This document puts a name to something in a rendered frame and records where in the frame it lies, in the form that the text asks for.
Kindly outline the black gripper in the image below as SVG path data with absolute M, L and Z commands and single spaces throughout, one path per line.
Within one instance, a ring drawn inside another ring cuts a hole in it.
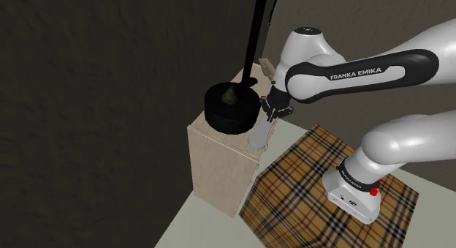
M 283 118 L 293 113 L 294 108 L 290 105 L 290 100 L 291 96 L 288 92 L 272 85 L 270 93 L 267 96 L 261 96 L 259 103 L 267 116 L 267 121 L 272 122 L 276 117 Z

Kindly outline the grey oblong flat object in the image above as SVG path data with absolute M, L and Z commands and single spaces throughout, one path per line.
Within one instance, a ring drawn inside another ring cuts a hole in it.
M 263 149 L 268 140 L 268 136 L 272 129 L 273 122 L 268 120 L 268 116 L 264 114 L 254 131 L 248 136 L 248 143 L 255 149 Z

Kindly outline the black lamp with round base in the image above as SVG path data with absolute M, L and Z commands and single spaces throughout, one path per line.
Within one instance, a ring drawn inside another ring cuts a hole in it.
M 252 89 L 258 80 L 251 76 L 267 0 L 256 0 L 246 48 L 241 81 L 218 83 L 205 93 L 204 116 L 216 131 L 239 135 L 255 125 L 260 112 L 259 95 Z

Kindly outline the plaid robot stand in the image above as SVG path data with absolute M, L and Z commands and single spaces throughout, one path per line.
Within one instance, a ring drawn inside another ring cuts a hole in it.
M 241 219 L 265 248 L 402 248 L 419 193 L 399 179 L 381 179 L 369 225 L 327 199 L 323 173 L 353 151 L 314 125 L 256 177 Z

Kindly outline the beige wooden chest of drawers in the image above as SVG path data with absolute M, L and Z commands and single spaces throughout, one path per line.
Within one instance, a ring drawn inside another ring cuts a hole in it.
M 267 150 L 250 146 L 252 132 L 225 135 L 210 127 L 204 113 L 187 126 L 194 195 L 232 218 Z

